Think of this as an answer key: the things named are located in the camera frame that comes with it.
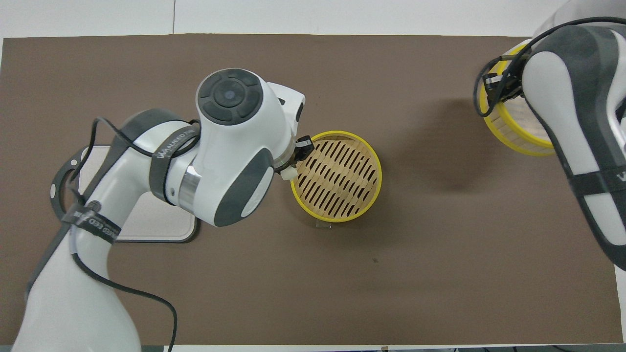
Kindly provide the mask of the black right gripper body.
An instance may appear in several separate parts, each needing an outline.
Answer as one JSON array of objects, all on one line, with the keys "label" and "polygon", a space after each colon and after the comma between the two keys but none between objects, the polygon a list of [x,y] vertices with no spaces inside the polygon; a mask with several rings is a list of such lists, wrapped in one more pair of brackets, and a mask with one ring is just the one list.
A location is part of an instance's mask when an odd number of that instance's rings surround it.
[{"label": "black right gripper body", "polygon": [[[528,54],[521,55],[512,72],[505,74],[505,71],[507,71],[516,57],[516,54],[503,54],[487,63],[488,70],[482,74],[482,83],[487,94],[487,102],[505,102],[518,96],[523,96],[521,74],[528,60]],[[503,63],[502,72],[491,72],[490,69],[493,69],[499,63]]]}]

